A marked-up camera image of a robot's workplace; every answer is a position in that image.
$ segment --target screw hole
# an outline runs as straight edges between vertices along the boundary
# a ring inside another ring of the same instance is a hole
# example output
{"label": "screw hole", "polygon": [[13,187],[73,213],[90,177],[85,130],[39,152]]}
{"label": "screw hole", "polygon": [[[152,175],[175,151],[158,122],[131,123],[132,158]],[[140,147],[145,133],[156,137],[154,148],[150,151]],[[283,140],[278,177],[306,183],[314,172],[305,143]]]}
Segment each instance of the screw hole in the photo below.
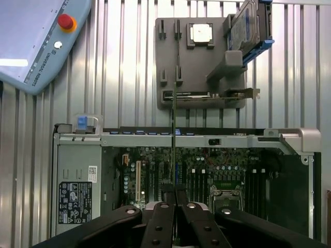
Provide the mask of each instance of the screw hole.
{"label": "screw hole", "polygon": [[219,245],[219,241],[218,241],[217,239],[213,239],[213,240],[212,240],[212,244],[213,244],[213,245]]}
{"label": "screw hole", "polygon": [[154,239],[154,240],[152,241],[152,244],[153,244],[153,245],[159,245],[159,244],[160,244],[160,240]]}

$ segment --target gray component tray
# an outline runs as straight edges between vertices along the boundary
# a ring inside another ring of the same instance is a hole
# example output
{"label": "gray component tray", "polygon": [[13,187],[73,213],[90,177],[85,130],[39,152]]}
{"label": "gray component tray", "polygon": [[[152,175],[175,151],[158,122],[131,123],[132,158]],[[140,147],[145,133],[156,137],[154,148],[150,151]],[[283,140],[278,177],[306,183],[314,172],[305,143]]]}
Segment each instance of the gray component tray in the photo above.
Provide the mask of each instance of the gray component tray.
{"label": "gray component tray", "polygon": [[[238,55],[236,53],[225,55],[227,51],[227,40],[223,32],[225,19],[158,18],[156,20],[157,105],[159,109],[172,107],[172,101],[164,100],[163,96],[164,92],[173,91],[174,82],[177,82],[178,86],[176,91],[177,108],[179,109],[226,109],[245,106],[245,100],[225,100],[219,97],[194,100],[178,99],[178,94],[183,92],[209,92],[210,95],[224,96],[226,90],[245,88],[243,72],[246,68],[241,64],[237,65],[239,70],[228,71],[228,62],[230,62],[229,66],[233,67],[231,62],[238,61],[236,59]],[[190,45],[189,27],[192,24],[209,24],[213,27],[211,44]],[[220,80],[207,82],[207,76],[219,66],[223,66],[226,73],[219,73],[222,76]]]}

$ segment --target ram slot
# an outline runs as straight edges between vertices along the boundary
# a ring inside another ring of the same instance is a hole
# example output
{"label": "ram slot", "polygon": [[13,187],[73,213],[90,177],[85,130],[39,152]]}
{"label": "ram slot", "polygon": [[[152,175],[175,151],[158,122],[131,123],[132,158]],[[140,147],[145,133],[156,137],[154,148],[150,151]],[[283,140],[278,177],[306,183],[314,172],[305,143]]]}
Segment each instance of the ram slot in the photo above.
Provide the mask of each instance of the ram slot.
{"label": "ram slot", "polygon": [[136,201],[140,201],[141,193],[141,161],[136,161]]}
{"label": "ram slot", "polygon": [[265,200],[265,195],[266,195],[266,174],[265,174],[265,169],[261,169],[260,171],[260,180],[259,180],[259,217],[262,219],[266,219],[266,210],[265,210],[265,205],[266,205],[266,200]]}
{"label": "ram slot", "polygon": [[162,198],[162,179],[164,176],[164,163],[160,163],[158,166],[158,200]]}
{"label": "ram slot", "polygon": [[150,200],[151,202],[155,201],[155,180],[154,180],[154,177],[155,177],[155,163],[150,163],[150,178],[149,178],[149,192],[151,193],[150,195]]}

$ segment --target pcie slot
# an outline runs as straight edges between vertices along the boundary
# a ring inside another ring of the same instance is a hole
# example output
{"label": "pcie slot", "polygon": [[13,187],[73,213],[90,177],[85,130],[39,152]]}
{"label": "pcie slot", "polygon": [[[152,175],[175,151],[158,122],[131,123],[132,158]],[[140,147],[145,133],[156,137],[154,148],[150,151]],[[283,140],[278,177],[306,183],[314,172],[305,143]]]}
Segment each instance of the pcie slot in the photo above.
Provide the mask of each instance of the pcie slot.
{"label": "pcie slot", "polygon": [[251,213],[251,185],[250,185],[251,173],[245,172],[245,212]]}
{"label": "pcie slot", "polygon": [[266,219],[266,210],[265,210],[265,187],[266,187],[266,174],[265,169],[260,171],[260,180],[259,180],[259,217]]}
{"label": "pcie slot", "polygon": [[203,197],[202,197],[202,203],[207,204],[207,199],[208,199],[208,176],[207,172],[203,174]]}
{"label": "pcie slot", "polygon": [[186,162],[182,163],[182,183],[186,184],[186,175],[187,171],[186,171]]}
{"label": "pcie slot", "polygon": [[141,161],[136,162],[136,201],[140,200],[141,192]]}
{"label": "pcie slot", "polygon": [[199,201],[199,173],[194,174],[194,201]]}
{"label": "pcie slot", "polygon": [[149,203],[149,191],[150,191],[150,178],[149,178],[149,174],[151,173],[149,171],[149,163],[145,163],[146,166],[146,179],[145,179],[145,202],[146,204]]}
{"label": "pcie slot", "polygon": [[204,172],[206,172],[204,169],[200,171],[199,173],[199,202],[203,203],[203,176]]}
{"label": "pcie slot", "polygon": [[195,169],[192,169],[191,173],[190,173],[190,201],[193,202],[194,201],[194,176],[195,176]]}
{"label": "pcie slot", "polygon": [[154,200],[159,201],[159,168],[156,167],[155,163],[154,165]]}
{"label": "pcie slot", "polygon": [[253,214],[258,216],[259,213],[259,174],[257,170],[253,170],[253,180],[254,180],[254,199],[253,199]]}

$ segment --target metal frame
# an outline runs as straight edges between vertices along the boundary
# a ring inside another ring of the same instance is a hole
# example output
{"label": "metal frame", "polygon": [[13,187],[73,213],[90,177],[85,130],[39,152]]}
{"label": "metal frame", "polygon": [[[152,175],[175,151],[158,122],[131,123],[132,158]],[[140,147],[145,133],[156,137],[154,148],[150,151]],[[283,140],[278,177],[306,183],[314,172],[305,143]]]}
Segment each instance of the metal frame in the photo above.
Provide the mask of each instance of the metal frame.
{"label": "metal frame", "polygon": [[[220,139],[220,145],[209,145],[210,139]],[[97,145],[102,147],[141,147],[159,146],[171,147],[171,135],[124,135],[124,134],[68,134],[54,135],[53,174],[57,168],[58,145]],[[284,154],[297,153],[301,156],[303,165],[309,166],[309,237],[313,237],[313,162],[314,153],[321,152],[321,133],[316,129],[265,129],[264,135],[196,135],[177,136],[176,147],[219,147],[219,148],[278,148]],[[53,193],[56,193],[56,184],[53,182]],[[52,205],[52,214],[56,211],[56,202]]]}
{"label": "metal frame", "polygon": [[[208,2],[239,2],[243,3],[245,0],[208,0]],[[329,0],[273,0],[273,4],[300,4],[300,5],[331,5]]]}

